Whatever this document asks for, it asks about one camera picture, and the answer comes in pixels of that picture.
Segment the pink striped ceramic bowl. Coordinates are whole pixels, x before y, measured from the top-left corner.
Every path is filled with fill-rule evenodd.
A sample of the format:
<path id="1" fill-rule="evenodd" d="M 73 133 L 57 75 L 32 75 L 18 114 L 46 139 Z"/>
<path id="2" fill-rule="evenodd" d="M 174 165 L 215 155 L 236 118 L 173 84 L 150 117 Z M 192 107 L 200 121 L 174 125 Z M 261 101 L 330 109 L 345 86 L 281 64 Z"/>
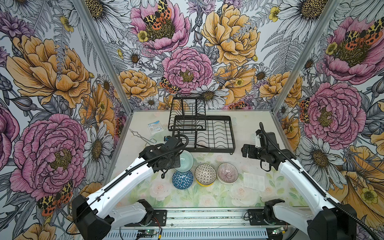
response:
<path id="1" fill-rule="evenodd" d="M 233 184 L 239 177 L 237 168 L 230 163 L 222 163 L 217 170 L 218 179 L 224 184 Z"/>

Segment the mint green ceramic bowl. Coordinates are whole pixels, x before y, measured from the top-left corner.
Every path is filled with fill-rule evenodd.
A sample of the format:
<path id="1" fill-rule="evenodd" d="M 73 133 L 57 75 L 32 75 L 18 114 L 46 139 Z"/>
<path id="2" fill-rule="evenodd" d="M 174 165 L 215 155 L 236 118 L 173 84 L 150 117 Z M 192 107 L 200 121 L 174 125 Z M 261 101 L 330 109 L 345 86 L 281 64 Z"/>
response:
<path id="1" fill-rule="evenodd" d="M 192 154 L 188 151 L 183 151 L 180 154 L 180 166 L 175 168 L 178 172 L 187 172 L 190 171 L 194 165 L 194 158 Z"/>

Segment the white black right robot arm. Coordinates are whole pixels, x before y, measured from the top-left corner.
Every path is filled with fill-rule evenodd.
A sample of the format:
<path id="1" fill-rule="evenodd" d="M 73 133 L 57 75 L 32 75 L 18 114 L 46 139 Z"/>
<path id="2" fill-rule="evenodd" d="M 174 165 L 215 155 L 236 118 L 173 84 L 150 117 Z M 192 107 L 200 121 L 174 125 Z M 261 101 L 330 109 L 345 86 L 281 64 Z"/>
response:
<path id="1" fill-rule="evenodd" d="M 259 214 L 248 211 L 250 223 L 269 225 L 286 223 L 305 233 L 311 240 L 357 239 L 357 213 L 350 205 L 341 205 L 300 165 L 289 150 L 281 150 L 274 133 L 258 130 L 257 145 L 242 147 L 244 158 L 268 163 L 288 180 L 308 204 L 311 212 L 296 210 L 282 199 L 265 202 Z"/>

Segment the brown patterned ceramic bowl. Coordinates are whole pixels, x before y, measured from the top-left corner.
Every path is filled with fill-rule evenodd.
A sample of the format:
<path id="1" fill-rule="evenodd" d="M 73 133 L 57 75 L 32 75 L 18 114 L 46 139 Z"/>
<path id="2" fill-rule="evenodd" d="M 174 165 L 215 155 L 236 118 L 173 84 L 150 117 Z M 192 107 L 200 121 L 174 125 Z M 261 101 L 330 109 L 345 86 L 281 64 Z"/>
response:
<path id="1" fill-rule="evenodd" d="M 195 178 L 199 185 L 208 187 L 211 186 L 217 177 L 215 168 L 209 164 L 200 164 L 195 169 Z"/>

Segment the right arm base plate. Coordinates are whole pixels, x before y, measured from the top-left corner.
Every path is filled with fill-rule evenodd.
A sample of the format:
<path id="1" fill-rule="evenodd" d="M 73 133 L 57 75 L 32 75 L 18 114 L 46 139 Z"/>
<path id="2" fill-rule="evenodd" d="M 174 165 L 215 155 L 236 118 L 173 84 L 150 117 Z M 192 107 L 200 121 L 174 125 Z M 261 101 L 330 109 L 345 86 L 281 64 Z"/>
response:
<path id="1" fill-rule="evenodd" d="M 251 226 L 285 226 L 287 223 L 278 220 L 269 209 L 249 209 L 245 214 Z"/>

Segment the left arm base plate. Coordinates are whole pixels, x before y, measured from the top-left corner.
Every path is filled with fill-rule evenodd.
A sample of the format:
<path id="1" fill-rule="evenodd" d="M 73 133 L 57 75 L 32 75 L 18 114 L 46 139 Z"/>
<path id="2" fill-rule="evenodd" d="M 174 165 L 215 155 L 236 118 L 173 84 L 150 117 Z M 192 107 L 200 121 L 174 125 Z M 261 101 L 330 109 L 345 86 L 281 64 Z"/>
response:
<path id="1" fill-rule="evenodd" d="M 167 223 L 167 210 L 155 209 L 150 221 L 144 225 L 143 223 L 127 224 L 125 227 L 165 227 Z"/>

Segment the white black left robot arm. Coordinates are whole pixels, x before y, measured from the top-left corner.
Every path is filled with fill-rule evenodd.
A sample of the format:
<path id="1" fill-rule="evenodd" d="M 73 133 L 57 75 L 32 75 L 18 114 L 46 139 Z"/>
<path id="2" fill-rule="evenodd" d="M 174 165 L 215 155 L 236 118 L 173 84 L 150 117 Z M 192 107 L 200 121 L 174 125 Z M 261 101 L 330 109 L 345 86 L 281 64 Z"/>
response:
<path id="1" fill-rule="evenodd" d="M 85 240 L 102 240 L 112 229 L 129 224 L 146 226 L 154 215 L 153 207 L 144 199 L 138 200 L 126 210 L 116 205 L 138 184 L 157 172 L 180 167 L 180 154 L 189 139 L 185 135 L 170 137 L 164 144 L 145 147 L 129 167 L 101 189 L 73 199 L 73 223 Z"/>

